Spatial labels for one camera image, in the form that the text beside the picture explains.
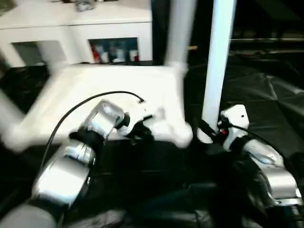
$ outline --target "black cable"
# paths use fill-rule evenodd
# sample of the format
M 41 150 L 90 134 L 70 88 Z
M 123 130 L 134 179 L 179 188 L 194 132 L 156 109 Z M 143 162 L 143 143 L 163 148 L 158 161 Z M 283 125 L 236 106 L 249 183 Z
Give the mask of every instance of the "black cable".
M 283 153 L 282 153 L 280 150 L 278 150 L 278 148 L 277 148 L 276 146 L 274 146 L 272 143 L 270 143 L 268 140 L 266 140 L 266 139 L 263 138 L 262 136 L 258 135 L 257 133 L 254 133 L 254 132 L 252 132 L 251 130 L 248 130 L 248 129 L 244 128 L 244 127 L 239 127 L 239 126 L 232 125 L 232 124 L 230 124 L 229 127 L 238 128 L 238 129 L 243 130 L 244 132 L 247 132 L 248 134 L 250 134 L 250 135 L 252 135 L 252 136 L 258 138 L 259 140 L 261 140 L 261 141 L 264 142 L 265 144 L 271 146 L 275 151 L 277 151 L 277 152 L 284 158 Z
M 109 95 L 109 94 L 130 94 L 130 95 L 133 95 L 133 96 L 136 96 L 137 98 L 140 99 L 140 102 L 143 102 L 144 99 L 142 99 L 140 96 L 138 96 L 137 94 L 134 94 L 132 92 L 128 92 L 128 91 L 111 91 L 111 92 L 106 92 L 106 93 L 102 93 L 102 94 L 97 94 L 97 95 L 94 95 L 94 96 L 91 96 L 89 98 L 87 98 L 86 100 L 78 103 L 77 105 L 75 105 L 73 108 L 71 108 L 60 120 L 59 122 L 57 123 L 56 127 L 54 128 L 50 138 L 48 139 L 48 142 L 47 142 L 47 146 L 46 146 L 46 150 L 43 154 L 43 157 L 42 157 L 42 160 L 41 160 L 41 164 L 40 164 L 40 171 L 42 170 L 43 168 L 43 165 L 44 165 L 44 162 L 45 162 L 45 159 L 47 157 L 47 153 L 48 153 L 48 150 L 49 150 L 49 147 L 51 146 L 51 143 L 55 137 L 55 134 L 56 132 L 58 131 L 60 125 L 64 122 L 64 120 L 73 112 L 75 111 L 78 107 L 82 106 L 83 104 L 87 103 L 88 101 L 94 99 L 94 98 L 97 98 L 97 97 L 100 97 L 100 96 L 105 96 L 105 95 Z

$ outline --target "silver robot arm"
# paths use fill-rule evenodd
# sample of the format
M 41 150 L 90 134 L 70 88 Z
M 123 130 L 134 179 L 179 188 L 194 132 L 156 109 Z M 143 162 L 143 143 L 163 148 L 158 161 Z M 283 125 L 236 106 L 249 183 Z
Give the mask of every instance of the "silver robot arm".
M 293 175 L 285 168 L 283 157 L 271 146 L 250 137 L 246 131 L 249 119 L 244 105 L 235 105 L 220 114 L 220 131 L 215 132 L 202 120 L 199 128 L 226 151 L 247 152 L 261 170 L 266 207 L 302 205 L 303 200 Z
M 47 162 L 33 185 L 31 199 L 11 211 L 0 228 L 57 227 L 75 200 L 85 196 L 90 168 L 111 131 L 123 127 L 131 132 L 135 125 L 131 119 L 120 107 L 102 100 Z

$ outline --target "white pole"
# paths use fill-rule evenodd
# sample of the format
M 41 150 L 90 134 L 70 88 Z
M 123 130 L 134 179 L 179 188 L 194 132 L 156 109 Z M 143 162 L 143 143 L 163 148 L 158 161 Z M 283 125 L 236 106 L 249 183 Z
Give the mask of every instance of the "white pole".
M 213 4 L 202 119 L 214 130 L 217 130 L 219 104 L 233 30 L 236 3 L 237 0 L 214 0 Z M 198 129 L 198 138 L 203 143 L 212 143 L 212 140 L 200 129 Z
M 165 65 L 186 67 L 196 0 L 171 1 L 170 29 Z

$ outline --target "red object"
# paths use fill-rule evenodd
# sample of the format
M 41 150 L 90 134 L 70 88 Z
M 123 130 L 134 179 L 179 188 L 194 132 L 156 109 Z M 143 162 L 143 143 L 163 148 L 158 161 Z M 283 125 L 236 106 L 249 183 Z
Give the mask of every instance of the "red object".
M 95 50 L 95 47 L 92 45 L 91 46 L 91 49 L 92 49 L 92 53 L 93 53 L 93 58 L 94 58 L 94 62 L 95 63 L 101 63 L 101 59 L 99 57 L 99 54 L 98 52 Z

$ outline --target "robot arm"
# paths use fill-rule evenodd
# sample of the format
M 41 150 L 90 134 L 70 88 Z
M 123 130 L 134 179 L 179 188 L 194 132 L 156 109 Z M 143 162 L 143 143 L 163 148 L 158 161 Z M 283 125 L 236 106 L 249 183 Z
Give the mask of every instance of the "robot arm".
M 260 172 L 255 181 L 270 223 L 289 227 L 299 222 L 303 205 L 301 193 L 293 175 L 285 168 L 283 157 L 270 145 L 249 136 L 249 120 L 243 105 L 235 105 L 220 114 L 219 131 L 202 121 L 199 128 L 228 152 L 248 153 Z
M 85 196 L 90 168 L 111 131 L 115 128 L 120 135 L 130 138 L 151 137 L 149 129 L 140 124 L 151 115 L 144 103 L 135 111 L 124 113 L 110 101 L 102 100 L 47 162 L 33 185 L 31 199 L 11 211 L 0 228 L 57 227 L 75 200 Z

